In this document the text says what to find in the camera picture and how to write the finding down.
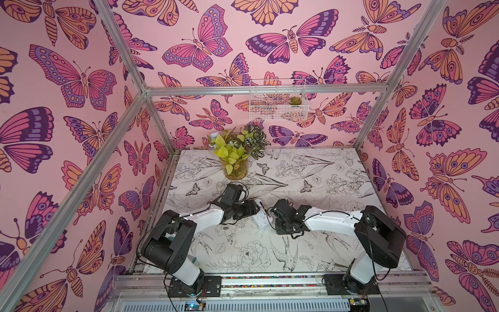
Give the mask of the white digital alarm clock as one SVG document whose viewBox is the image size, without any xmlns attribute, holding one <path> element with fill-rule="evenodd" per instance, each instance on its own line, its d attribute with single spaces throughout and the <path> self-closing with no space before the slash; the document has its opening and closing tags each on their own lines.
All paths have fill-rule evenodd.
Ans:
<svg viewBox="0 0 499 312">
<path fill-rule="evenodd" d="M 254 200 L 256 207 L 258 207 L 258 212 L 252 216 L 258 230 L 265 230 L 266 228 L 272 226 L 272 217 L 268 214 L 267 208 L 260 199 Z"/>
</svg>

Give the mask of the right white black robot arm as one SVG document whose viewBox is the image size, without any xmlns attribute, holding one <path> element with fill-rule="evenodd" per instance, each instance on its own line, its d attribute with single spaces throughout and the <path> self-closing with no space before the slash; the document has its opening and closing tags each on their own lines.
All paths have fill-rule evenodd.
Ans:
<svg viewBox="0 0 499 312">
<path fill-rule="evenodd" d="M 407 239 L 405 231 L 373 205 L 362 211 L 325 211 L 310 205 L 295 209 L 288 200 L 281 199 L 269 211 L 275 216 L 278 235 L 297 239 L 306 232 L 328 231 L 355 237 L 364 251 L 342 277 L 343 287 L 352 294 L 361 294 L 378 280 L 380 270 L 396 269 Z"/>
</svg>

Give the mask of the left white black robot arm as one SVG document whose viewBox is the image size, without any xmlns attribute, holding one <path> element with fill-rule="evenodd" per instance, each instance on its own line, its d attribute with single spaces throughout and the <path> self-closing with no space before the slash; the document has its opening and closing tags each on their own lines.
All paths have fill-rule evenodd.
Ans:
<svg viewBox="0 0 499 312">
<path fill-rule="evenodd" d="M 264 210 L 260 199 L 248 199 L 245 186 L 230 183 L 216 199 L 209 201 L 201 211 L 181 216 L 167 210 L 140 240 L 136 258 L 161 269 L 180 284 L 187 295 L 203 293 L 204 271 L 188 258 L 195 235 L 228 220 L 235 222 L 253 217 Z"/>
</svg>

